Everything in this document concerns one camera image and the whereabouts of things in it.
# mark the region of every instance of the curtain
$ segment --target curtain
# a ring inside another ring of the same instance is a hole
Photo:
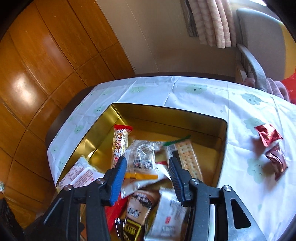
[[[201,44],[235,47],[236,35],[229,0],[189,0]]]

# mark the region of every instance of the black object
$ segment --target black object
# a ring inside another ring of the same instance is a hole
[[[176,157],[169,173],[178,201],[191,207],[185,240],[208,240],[210,204],[215,205],[215,241],[266,241],[252,215],[228,185],[209,187],[182,169]]]
[[[110,241],[104,206],[112,206],[118,199],[126,165],[126,159],[120,157],[115,168],[90,185],[79,188],[66,185],[48,210],[25,230],[26,240],[79,241],[84,229],[80,223],[80,204],[85,203],[88,241]]]
[[[16,221],[5,198],[0,200],[0,239],[5,241],[23,241],[23,229]]]

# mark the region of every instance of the wall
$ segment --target wall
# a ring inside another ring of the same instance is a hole
[[[23,227],[54,194],[44,143],[54,119],[87,86],[132,76],[94,0],[35,0],[12,23],[0,42],[0,181]]]
[[[188,36],[180,0],[96,0],[136,74],[199,72],[234,77],[235,48]]]

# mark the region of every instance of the tablecloth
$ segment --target tablecloth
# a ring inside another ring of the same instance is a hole
[[[97,85],[78,105],[47,155],[56,184],[84,135],[112,103],[165,106],[216,116],[228,124],[225,158],[218,187],[230,185],[267,240],[277,240],[296,213],[296,106],[251,87],[194,77],[138,77]],[[272,123],[289,169],[276,182],[255,126]],[[210,237],[214,222],[211,211]]]

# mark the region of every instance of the brown snack packet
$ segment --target brown snack packet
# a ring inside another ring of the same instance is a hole
[[[278,181],[288,168],[279,143],[267,151],[265,155],[271,161],[275,172],[275,180]]]
[[[122,241],[139,241],[143,237],[145,220],[157,204],[158,191],[138,190],[128,199],[125,220],[116,220],[118,236]]]

